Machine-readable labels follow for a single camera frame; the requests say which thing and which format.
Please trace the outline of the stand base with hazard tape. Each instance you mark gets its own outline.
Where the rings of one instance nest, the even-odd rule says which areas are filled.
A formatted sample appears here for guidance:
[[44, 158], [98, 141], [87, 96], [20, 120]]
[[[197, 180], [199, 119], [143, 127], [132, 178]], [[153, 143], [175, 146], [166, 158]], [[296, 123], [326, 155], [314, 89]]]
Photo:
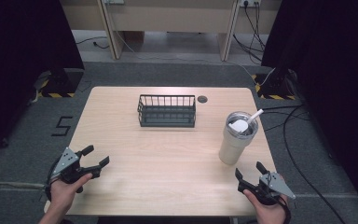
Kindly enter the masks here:
[[267, 73], [256, 73], [252, 75], [255, 83], [255, 91], [259, 98], [273, 100], [295, 100], [295, 94], [290, 87], [285, 73], [276, 72], [272, 68]]
[[83, 74], [83, 71], [64, 71], [58, 75], [45, 75], [38, 90], [38, 96], [45, 98], [74, 97]]

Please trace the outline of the person's right hand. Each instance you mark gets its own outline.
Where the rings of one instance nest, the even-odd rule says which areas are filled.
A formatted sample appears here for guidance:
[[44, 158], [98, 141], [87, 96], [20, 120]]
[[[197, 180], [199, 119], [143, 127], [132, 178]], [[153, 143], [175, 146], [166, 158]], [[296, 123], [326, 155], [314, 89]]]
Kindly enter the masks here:
[[278, 203], [264, 205], [258, 201], [254, 194], [248, 189], [245, 189], [243, 194], [255, 208], [258, 224], [284, 224], [286, 214], [284, 209]]

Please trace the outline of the person's left hand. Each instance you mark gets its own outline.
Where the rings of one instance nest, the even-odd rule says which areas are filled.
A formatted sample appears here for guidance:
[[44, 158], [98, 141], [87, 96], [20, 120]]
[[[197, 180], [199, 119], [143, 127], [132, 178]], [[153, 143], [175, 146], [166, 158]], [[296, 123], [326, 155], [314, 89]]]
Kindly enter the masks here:
[[76, 191], [91, 178], [92, 174], [86, 174], [73, 184], [66, 184], [61, 180], [54, 181], [51, 184], [51, 201], [46, 214], [51, 214], [54, 217], [64, 216], [72, 206]]

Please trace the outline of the black curtain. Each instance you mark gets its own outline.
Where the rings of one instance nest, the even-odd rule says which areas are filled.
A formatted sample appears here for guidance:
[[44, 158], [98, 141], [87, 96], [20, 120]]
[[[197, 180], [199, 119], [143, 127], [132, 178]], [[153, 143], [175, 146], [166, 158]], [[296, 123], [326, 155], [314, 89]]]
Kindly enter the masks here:
[[0, 0], [0, 141], [42, 73], [83, 67], [60, 0]]
[[296, 72], [333, 155], [358, 192], [358, 0], [282, 0], [262, 63]]

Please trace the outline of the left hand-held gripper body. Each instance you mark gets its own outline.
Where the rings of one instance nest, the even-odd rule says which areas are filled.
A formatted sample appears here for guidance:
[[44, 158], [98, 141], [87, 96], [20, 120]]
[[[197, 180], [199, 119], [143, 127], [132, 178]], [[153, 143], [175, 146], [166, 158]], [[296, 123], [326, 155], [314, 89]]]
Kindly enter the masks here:
[[49, 183], [60, 179], [66, 184], [73, 184], [86, 174], [92, 174], [92, 179], [98, 178], [101, 172], [97, 174], [87, 173], [85, 169], [88, 167], [80, 165], [81, 158], [78, 158], [76, 152], [67, 147], [62, 155], [53, 163], [52, 170], [49, 173]]

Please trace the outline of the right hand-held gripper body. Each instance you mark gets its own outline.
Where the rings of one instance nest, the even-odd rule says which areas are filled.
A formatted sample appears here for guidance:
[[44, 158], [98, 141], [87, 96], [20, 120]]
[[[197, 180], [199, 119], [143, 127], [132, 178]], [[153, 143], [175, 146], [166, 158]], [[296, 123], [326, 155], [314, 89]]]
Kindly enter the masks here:
[[264, 205], [276, 204], [282, 195], [291, 199], [296, 197], [281, 176], [275, 172], [261, 175], [256, 186], [249, 182], [247, 186], [238, 185], [239, 192], [243, 192], [245, 189], [251, 191], [257, 200]]

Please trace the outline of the white tumbler with straw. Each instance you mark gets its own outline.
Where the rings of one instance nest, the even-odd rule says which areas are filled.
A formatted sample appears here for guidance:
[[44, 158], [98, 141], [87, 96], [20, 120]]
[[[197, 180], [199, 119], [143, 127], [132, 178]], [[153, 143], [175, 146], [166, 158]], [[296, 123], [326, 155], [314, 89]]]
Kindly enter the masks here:
[[263, 109], [259, 109], [253, 115], [243, 111], [235, 111], [227, 116], [223, 129], [223, 141], [219, 150], [219, 159], [227, 164], [234, 165], [242, 152], [249, 146], [258, 132], [256, 120]]

